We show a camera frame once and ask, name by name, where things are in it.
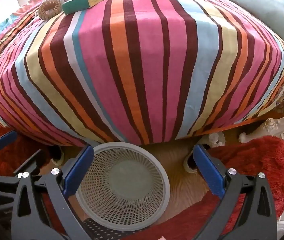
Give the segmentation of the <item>white mesh trash basket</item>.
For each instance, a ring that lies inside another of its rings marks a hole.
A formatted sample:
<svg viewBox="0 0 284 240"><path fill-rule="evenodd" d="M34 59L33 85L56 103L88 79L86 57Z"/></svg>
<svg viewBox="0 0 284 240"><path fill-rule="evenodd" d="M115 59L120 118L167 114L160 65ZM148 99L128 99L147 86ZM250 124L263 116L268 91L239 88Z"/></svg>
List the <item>white mesh trash basket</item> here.
<svg viewBox="0 0 284 240"><path fill-rule="evenodd" d="M155 223L170 199L167 173L147 150L126 142L94 147L94 159L76 198L98 224L135 231Z"/></svg>

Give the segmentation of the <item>star pattern dark slipper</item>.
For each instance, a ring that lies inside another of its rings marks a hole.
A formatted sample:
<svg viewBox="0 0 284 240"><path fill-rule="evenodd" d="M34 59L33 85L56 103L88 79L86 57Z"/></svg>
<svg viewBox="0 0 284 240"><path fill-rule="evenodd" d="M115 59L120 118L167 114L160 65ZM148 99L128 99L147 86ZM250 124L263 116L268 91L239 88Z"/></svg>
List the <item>star pattern dark slipper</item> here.
<svg viewBox="0 0 284 240"><path fill-rule="evenodd" d="M98 224L91 218L86 219L83 222L83 224L92 234L93 239L96 239L96 240L119 240L119 239L123 239L127 236L130 236L132 234L139 232L139 230L137 231L118 231L118 230L106 228Z"/></svg>

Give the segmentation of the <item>striped colourful bedspread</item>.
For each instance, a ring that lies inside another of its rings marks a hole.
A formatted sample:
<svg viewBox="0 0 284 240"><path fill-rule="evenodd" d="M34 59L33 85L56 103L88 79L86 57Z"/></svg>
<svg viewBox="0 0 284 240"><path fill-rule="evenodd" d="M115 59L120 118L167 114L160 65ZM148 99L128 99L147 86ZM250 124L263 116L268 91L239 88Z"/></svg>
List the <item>striped colourful bedspread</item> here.
<svg viewBox="0 0 284 240"><path fill-rule="evenodd" d="M0 35L0 125L46 144L144 145L284 103L284 40L229 0L105 0Z"/></svg>

